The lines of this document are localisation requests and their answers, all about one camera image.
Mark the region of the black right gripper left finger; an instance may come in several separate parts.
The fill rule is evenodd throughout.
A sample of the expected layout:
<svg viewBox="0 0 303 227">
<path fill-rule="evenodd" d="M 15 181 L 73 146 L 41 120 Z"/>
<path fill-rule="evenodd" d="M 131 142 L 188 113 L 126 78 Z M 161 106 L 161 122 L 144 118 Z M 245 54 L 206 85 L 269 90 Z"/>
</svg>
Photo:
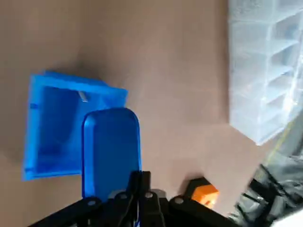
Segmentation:
<svg viewBox="0 0 303 227">
<path fill-rule="evenodd" d="M 141 171 L 130 174 L 125 191 L 102 201 L 96 196 L 81 199 L 31 224 L 31 227 L 133 227 L 138 220 Z"/>
</svg>

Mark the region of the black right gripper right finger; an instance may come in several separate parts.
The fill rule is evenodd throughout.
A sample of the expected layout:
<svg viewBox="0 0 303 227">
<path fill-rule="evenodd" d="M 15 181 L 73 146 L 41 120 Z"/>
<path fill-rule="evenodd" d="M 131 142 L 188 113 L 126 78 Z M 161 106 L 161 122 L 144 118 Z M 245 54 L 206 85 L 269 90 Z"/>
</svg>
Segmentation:
<svg viewBox="0 0 303 227">
<path fill-rule="evenodd" d="M 151 173 L 141 172 L 142 227 L 234 227 L 230 219 L 198 202 L 178 195 L 171 200 L 151 190 Z"/>
</svg>

